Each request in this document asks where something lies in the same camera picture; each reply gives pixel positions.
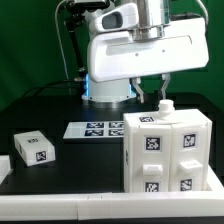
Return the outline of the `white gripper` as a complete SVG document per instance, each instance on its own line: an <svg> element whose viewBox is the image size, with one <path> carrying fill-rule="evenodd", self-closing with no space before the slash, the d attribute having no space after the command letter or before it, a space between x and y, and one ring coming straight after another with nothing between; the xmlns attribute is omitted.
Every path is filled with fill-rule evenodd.
<svg viewBox="0 0 224 224"><path fill-rule="evenodd" d="M105 82L133 78L141 103L144 92L139 77L163 74L161 94L165 99L170 72L205 67L208 61L205 22L201 17L172 21L163 38L134 41L128 31L104 33L92 39L88 47L91 79Z"/></svg>

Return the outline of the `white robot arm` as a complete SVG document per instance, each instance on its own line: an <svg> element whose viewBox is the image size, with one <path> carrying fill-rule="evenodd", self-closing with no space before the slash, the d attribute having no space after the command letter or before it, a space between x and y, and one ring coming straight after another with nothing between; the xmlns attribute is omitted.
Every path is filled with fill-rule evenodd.
<svg viewBox="0 0 224 224"><path fill-rule="evenodd" d="M170 13L171 0L121 0L106 12L87 15L87 91L96 104L118 104L142 98L144 76L162 75L206 66L209 53L207 11Z"/></svg>

